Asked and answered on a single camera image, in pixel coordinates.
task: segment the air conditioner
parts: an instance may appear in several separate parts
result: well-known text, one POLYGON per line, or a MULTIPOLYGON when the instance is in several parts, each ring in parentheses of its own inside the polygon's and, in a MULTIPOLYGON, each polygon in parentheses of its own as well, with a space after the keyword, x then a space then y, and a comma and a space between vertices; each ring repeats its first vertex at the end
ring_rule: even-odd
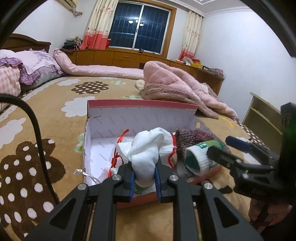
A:
POLYGON ((67 9, 74 9, 76 8, 76 2, 77 0, 56 0, 59 3, 61 3, 63 6, 65 6, 67 9))

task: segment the ceiling molding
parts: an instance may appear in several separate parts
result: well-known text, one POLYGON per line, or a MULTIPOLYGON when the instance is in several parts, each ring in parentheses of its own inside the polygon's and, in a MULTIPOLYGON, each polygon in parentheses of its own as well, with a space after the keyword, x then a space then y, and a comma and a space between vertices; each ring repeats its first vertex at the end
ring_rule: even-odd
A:
POLYGON ((207 4, 209 2, 214 2, 216 0, 193 0, 193 1, 199 3, 200 5, 204 5, 204 4, 207 4))
POLYGON ((176 4, 178 4, 178 5, 181 5, 181 6, 187 8, 187 9, 193 11, 193 12, 196 12, 196 13, 198 13, 198 14, 199 14, 200 16, 202 16, 202 17, 205 16, 205 14, 204 14, 202 11, 200 11, 200 10, 198 10, 197 8, 195 8, 195 7, 193 7, 193 6, 190 6, 189 4, 184 3, 184 2, 182 2, 182 1, 180 1, 180 0, 169 0, 169 1, 171 1, 171 2, 173 2, 173 3, 176 3, 176 4))
POLYGON ((220 13, 227 13, 227 12, 250 12, 253 11, 249 7, 230 7, 230 8, 225 8, 225 9, 220 9, 212 12, 208 12, 207 14, 204 14, 205 16, 212 16, 220 13))

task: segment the blue gripper pad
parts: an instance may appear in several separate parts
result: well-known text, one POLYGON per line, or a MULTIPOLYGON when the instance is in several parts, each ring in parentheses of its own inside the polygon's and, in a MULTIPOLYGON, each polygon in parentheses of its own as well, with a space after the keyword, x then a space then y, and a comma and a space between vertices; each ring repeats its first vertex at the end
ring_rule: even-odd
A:
POLYGON ((130 184, 130 193, 129 193, 129 200, 133 199, 135 194, 135 172, 131 173, 131 184, 130 184))
POLYGON ((228 136, 228 137, 226 137, 225 142, 228 146, 234 147, 235 149, 240 150, 244 153, 252 152, 252 148, 249 143, 244 142, 244 141, 237 139, 235 137, 228 136))
POLYGON ((159 176, 157 166, 155 166, 154 180, 155 180, 156 195, 157 195, 158 201, 160 201, 162 197, 161 182, 160 182, 160 176, 159 176))

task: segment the purple ruffled pillowcase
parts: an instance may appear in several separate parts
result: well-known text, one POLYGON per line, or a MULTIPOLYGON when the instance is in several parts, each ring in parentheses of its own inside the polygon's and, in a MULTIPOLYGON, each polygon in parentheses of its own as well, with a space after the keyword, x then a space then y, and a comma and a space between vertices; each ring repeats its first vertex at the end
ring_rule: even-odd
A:
POLYGON ((18 58, 0 58, 0 67, 5 64, 15 67, 22 64, 22 61, 18 58))
POLYGON ((13 52, 10 50, 0 50, 0 66, 8 64, 10 66, 18 66, 20 70, 20 83, 22 86, 32 85, 34 88, 44 82, 64 76, 55 59, 44 50, 13 52))

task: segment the window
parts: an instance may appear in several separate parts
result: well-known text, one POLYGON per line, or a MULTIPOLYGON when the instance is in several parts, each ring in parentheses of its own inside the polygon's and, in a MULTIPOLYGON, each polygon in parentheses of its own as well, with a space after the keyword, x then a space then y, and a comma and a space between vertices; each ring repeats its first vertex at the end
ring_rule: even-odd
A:
POLYGON ((170 14, 161 7, 120 1, 109 34, 110 47, 162 54, 170 14))

